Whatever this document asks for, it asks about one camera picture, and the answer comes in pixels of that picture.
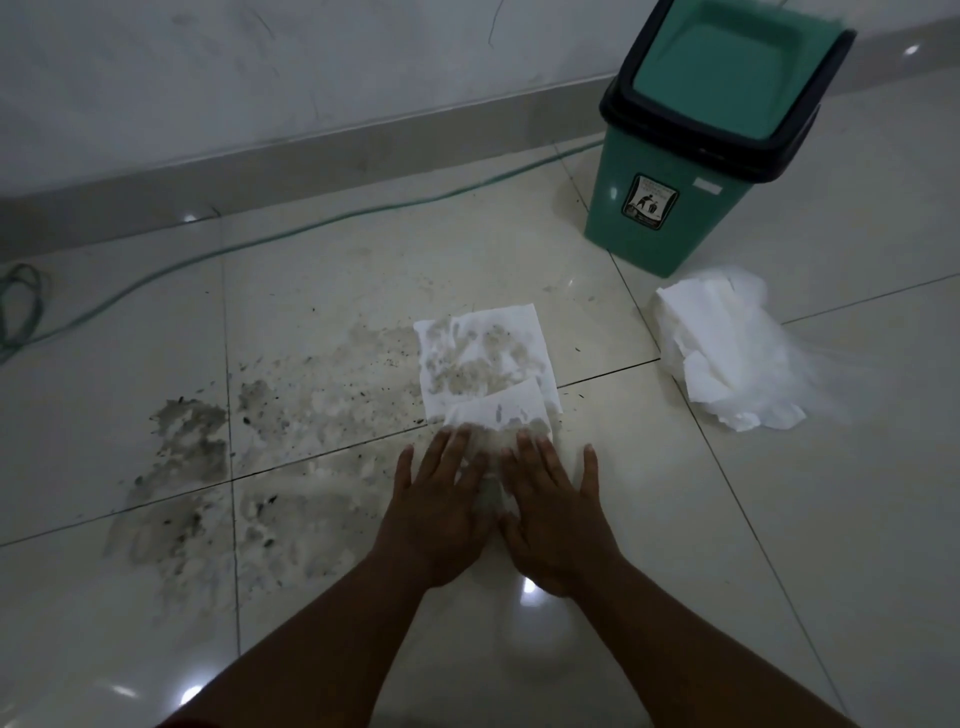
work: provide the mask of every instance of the white wall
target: white wall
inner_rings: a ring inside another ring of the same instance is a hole
[[[956,2],[790,0],[880,30]],[[654,4],[2,0],[0,194],[610,74]]]

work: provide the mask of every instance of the white sticker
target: white sticker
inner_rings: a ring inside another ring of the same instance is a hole
[[[707,180],[704,180],[702,177],[698,177],[696,180],[694,180],[693,186],[705,189],[711,195],[719,195],[721,192],[723,192],[723,187],[721,187],[719,184],[707,182]]]
[[[649,177],[637,175],[623,206],[623,214],[648,228],[659,230],[680,193]]]

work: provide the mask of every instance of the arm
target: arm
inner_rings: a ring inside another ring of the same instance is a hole
[[[486,456],[479,455],[454,483],[468,439],[468,428],[452,438],[441,430],[415,480],[413,447],[406,448],[371,553],[228,667],[171,722],[209,721],[220,728],[367,725],[424,593],[476,561],[492,530],[492,520],[471,513]]]
[[[546,439],[501,456],[520,519],[500,525],[517,568],[571,596],[658,726],[852,726],[813,693],[697,617],[620,553],[600,507],[596,452],[576,490]]]

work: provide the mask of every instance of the trash can label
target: trash can label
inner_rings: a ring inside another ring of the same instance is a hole
[[[640,225],[659,230],[679,196],[677,190],[637,175],[623,206],[623,214]]]

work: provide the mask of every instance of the wall baseboard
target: wall baseboard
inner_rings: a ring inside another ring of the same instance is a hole
[[[830,94],[960,64],[960,17],[860,39]],[[908,46],[920,52],[905,56]],[[40,255],[603,131],[609,78],[0,200],[0,261]]]

